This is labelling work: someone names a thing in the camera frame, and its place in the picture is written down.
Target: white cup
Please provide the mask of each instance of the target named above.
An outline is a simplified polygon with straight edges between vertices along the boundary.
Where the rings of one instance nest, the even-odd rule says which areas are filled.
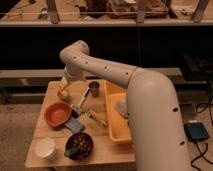
[[[35,147],[35,153],[39,158],[53,160],[56,155],[56,145],[52,138],[40,140]]]

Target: background wall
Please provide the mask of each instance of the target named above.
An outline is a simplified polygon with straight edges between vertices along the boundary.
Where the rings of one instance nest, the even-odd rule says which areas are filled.
[[[142,67],[177,67],[180,52],[213,55],[213,26],[0,28],[0,70],[61,69],[60,51],[79,39],[95,57]]]

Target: bowl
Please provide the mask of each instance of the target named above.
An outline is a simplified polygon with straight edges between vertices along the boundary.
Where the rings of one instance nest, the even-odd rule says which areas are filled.
[[[41,139],[35,147],[36,155],[41,159],[53,160],[56,155],[56,144],[52,138]]]
[[[69,120],[71,116],[71,107],[67,103],[53,103],[47,107],[44,112],[44,119],[51,127],[58,127]]]
[[[73,134],[66,143],[65,157],[72,160],[86,159],[93,149],[93,140],[87,133]]]

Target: orange bowl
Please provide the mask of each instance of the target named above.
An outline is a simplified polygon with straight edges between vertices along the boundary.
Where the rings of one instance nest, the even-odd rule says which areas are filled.
[[[58,127],[71,116],[71,107],[67,103],[53,103],[44,112],[44,119],[51,127]]]

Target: box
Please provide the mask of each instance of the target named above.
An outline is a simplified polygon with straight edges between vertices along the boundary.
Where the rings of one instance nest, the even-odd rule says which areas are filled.
[[[126,90],[109,81],[104,81],[106,108],[110,139],[115,143],[130,143],[131,134],[128,119],[123,118],[116,110],[117,101],[126,102]]]

